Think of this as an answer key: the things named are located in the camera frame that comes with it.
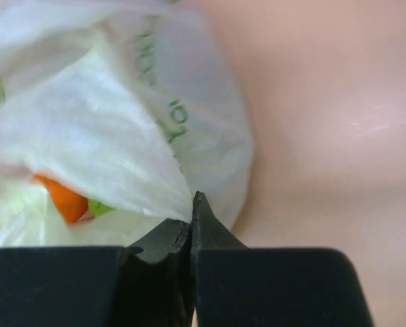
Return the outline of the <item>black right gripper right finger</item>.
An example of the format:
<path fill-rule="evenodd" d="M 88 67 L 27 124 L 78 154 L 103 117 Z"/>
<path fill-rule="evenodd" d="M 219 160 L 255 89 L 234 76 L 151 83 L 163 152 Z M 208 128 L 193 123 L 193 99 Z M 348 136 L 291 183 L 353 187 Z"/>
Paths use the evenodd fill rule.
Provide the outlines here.
<path fill-rule="evenodd" d="M 200 326 L 372 326 L 356 270 L 322 247 L 250 248 L 193 199 L 191 262 Z"/>

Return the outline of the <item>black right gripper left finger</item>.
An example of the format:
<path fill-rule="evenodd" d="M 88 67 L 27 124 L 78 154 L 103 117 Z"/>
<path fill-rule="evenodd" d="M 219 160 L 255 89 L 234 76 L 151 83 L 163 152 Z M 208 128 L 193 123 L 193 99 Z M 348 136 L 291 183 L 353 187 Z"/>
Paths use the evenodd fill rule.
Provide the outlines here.
<path fill-rule="evenodd" d="M 0 248 L 0 326 L 190 326 L 191 227 L 128 247 Z"/>

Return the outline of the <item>orange persimmon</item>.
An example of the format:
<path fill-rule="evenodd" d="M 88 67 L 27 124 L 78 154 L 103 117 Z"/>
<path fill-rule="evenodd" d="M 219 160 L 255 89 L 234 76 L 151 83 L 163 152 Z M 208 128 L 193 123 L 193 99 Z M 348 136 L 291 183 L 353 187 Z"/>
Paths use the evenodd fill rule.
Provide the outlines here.
<path fill-rule="evenodd" d="M 45 186 L 66 223 L 77 222 L 89 209 L 88 200 L 57 181 L 36 174 L 33 182 Z"/>

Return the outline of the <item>translucent green plastic bag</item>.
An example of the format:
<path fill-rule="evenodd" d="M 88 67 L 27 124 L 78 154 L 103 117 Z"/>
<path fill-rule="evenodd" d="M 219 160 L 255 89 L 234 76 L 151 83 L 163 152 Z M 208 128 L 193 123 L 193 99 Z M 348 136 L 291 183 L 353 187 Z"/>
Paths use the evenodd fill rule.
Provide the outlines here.
<path fill-rule="evenodd" d="M 190 1 L 0 1 L 0 247 L 130 245 L 206 194 L 233 226 L 253 138 Z M 38 174 L 88 200 L 66 223 Z"/>

